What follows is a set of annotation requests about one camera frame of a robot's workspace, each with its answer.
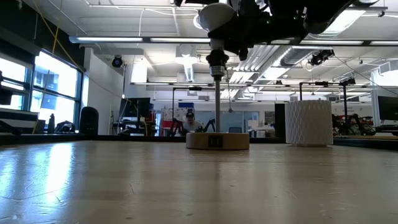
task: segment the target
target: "ceiling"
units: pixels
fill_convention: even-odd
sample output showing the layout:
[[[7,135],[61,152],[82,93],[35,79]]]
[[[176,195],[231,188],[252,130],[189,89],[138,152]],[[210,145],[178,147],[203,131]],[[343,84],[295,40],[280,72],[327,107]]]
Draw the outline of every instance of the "ceiling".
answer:
[[[171,9],[168,10],[142,10],[142,9],[121,9],[114,6],[170,6],[170,0],[63,0],[61,14],[61,0],[35,0],[43,15],[54,24],[60,23],[60,27],[70,35],[77,36],[157,36],[157,37],[206,37],[204,30],[193,25],[193,17],[196,11],[175,9],[174,16]],[[35,8],[32,0],[24,0],[28,5]],[[351,27],[341,34],[333,37],[336,39],[354,40],[398,40],[398,1],[380,1],[375,6],[387,6],[384,17],[377,17],[380,12],[366,12]],[[148,61],[152,64],[153,70],[149,72],[149,80],[155,81],[170,80],[170,77],[177,77],[178,73],[184,73],[183,65],[175,63],[176,47],[178,44],[100,44],[90,47],[98,48],[98,57],[107,63],[113,58],[114,49],[144,49]],[[195,45],[198,56],[198,63],[193,65],[196,75],[209,77],[208,65],[205,57],[210,53],[208,45]],[[398,58],[398,47],[334,47],[333,50],[338,58],[346,62],[351,68],[358,69],[365,77],[369,77],[369,70],[376,66],[367,65],[385,63],[389,58]],[[228,67],[236,68],[239,65],[239,58],[229,54]],[[285,72],[286,78],[280,76],[283,83],[298,83],[310,80],[332,81],[340,79],[345,73],[350,76],[351,68],[347,67],[337,58],[331,58],[322,66],[311,71],[304,59],[296,66]],[[356,76],[357,83],[369,83],[361,76]]]

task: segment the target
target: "security camera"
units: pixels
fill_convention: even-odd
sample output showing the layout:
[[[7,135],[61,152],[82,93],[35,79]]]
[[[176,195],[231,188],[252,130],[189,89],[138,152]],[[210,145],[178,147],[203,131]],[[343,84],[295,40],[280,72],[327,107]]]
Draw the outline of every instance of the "security camera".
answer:
[[[112,61],[112,66],[115,68],[120,68],[123,65],[122,55],[115,55]]]

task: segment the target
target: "white cylinder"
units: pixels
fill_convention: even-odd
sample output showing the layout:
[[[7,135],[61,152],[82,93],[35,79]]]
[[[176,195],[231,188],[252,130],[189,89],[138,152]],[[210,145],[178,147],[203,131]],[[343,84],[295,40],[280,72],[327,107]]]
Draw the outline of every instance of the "white cylinder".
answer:
[[[295,101],[285,106],[286,143],[298,146],[333,144],[331,102]]]

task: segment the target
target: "chair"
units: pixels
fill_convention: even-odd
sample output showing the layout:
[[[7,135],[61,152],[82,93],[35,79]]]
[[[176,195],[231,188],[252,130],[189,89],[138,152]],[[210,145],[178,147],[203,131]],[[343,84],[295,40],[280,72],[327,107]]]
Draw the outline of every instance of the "chair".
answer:
[[[241,127],[229,127],[228,132],[229,133],[242,133],[242,128]]]

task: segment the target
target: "monitor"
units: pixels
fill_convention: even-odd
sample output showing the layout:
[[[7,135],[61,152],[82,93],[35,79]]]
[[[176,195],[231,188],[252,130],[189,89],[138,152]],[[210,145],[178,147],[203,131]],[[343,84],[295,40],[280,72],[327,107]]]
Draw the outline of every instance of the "monitor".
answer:
[[[122,99],[120,103],[120,117],[132,117],[138,116],[148,117],[150,110],[150,98],[128,98]]]
[[[398,97],[378,96],[380,120],[398,121]]]

